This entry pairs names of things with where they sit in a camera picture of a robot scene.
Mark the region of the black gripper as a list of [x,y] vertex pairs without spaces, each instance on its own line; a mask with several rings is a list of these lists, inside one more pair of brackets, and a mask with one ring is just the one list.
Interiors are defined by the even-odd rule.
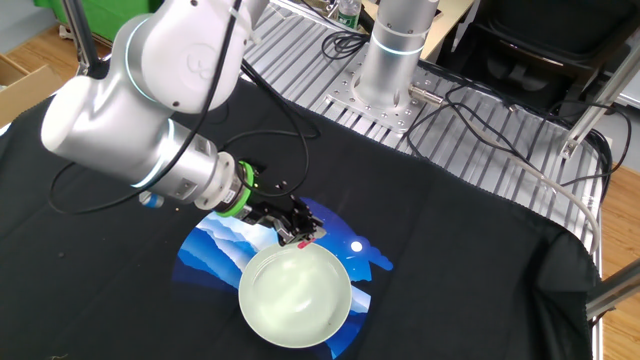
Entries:
[[274,220],[279,220],[281,223],[275,223],[274,230],[280,246],[300,240],[320,239],[327,234],[324,222],[312,213],[304,201],[295,196],[251,196],[238,213],[238,219],[250,225],[259,224],[265,227],[273,227]]

